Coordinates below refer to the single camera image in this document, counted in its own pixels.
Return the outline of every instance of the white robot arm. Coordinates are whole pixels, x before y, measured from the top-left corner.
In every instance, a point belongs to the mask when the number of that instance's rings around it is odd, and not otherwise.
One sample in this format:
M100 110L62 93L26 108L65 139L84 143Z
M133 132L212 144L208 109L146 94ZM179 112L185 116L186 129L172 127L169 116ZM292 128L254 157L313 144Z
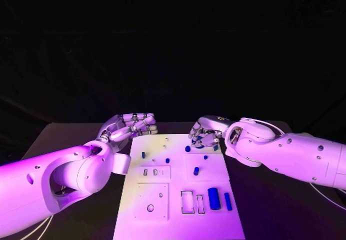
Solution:
M294 179L346 189L346 145L338 142L284 133L261 120L244 117L232 124L219 116L198 119L189 138L193 147L212 147L225 138L225 154L247 166L264 164Z
M116 115L95 140L0 167L0 238L61 212L126 175L131 157L117 153L129 138L156 134L153 113Z

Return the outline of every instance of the blue object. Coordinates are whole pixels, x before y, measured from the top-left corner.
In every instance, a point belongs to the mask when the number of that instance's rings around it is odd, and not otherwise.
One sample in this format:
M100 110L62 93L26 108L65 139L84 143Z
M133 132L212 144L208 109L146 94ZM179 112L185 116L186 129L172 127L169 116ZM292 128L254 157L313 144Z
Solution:
M230 199L230 194L225 193L225 204L227 204L227 210L232 210L232 205L231 205L231 199Z
M212 187L208 189L208 196L209 196L211 209L219 210L222 208L222 206L221 206L218 188Z
M199 171L201 171L201 168L199 168L199 167L195 167L195 171L193 171L193 175L195 175L195 176L199 175Z
M202 137L198 136L198 137L196 137L196 141L201 140L201 139L202 139ZM195 143L196 141L193 141L193 139L191 140L192 143ZM196 147L196 149L202 149L204 147L205 147L205 146L199 146L199 147Z

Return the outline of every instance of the black background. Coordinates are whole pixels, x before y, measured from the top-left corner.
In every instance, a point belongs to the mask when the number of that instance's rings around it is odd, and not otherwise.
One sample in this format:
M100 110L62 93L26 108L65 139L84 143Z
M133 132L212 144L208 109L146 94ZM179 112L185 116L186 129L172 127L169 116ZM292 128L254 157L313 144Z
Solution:
M0 2L0 149L48 123L280 120L346 142L345 2Z

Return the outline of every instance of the circular hole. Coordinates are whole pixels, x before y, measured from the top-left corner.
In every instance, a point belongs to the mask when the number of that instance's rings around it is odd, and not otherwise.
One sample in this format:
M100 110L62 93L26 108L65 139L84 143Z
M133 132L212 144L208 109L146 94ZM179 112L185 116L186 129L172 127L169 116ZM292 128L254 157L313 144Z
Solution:
M150 204L146 209L152 213L155 211L155 206Z

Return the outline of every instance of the table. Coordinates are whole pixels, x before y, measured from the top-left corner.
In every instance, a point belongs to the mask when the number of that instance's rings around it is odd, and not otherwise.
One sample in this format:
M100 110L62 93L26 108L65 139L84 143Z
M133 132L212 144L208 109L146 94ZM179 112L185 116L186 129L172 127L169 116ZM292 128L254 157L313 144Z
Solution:
M284 122L268 122L284 132L292 131ZM23 159L94 140L101 125L103 123L49 124ZM162 134L186 134L193 122L157 122L156 125ZM120 153L129 154L130 149L131 142ZM222 152L227 150L224 142L221 150ZM323 198L309 183L273 172L264 165L248 167L227 155L225 162L248 240L345 239L346 211ZM54 216L42 240L113 239L124 179L126 176L113 173L104 189ZM323 186L317 188L342 204L333 188ZM39 223L3 240L19 240L38 225ZM28 240L38 239L44 228L45 225Z

